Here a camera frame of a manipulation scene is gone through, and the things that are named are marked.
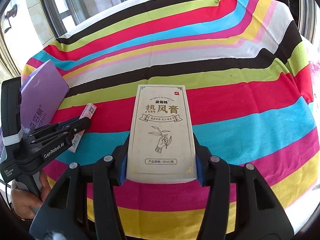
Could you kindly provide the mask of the person's left hand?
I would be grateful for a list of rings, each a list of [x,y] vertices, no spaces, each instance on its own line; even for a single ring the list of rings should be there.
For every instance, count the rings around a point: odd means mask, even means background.
[[[44,172],[44,170],[40,171],[39,180],[42,185],[40,198],[28,191],[20,190],[16,184],[16,181],[12,181],[11,202],[13,210],[15,211],[16,215],[22,219],[34,219],[35,213],[33,213],[31,207],[34,209],[39,209],[51,191],[47,174]]]

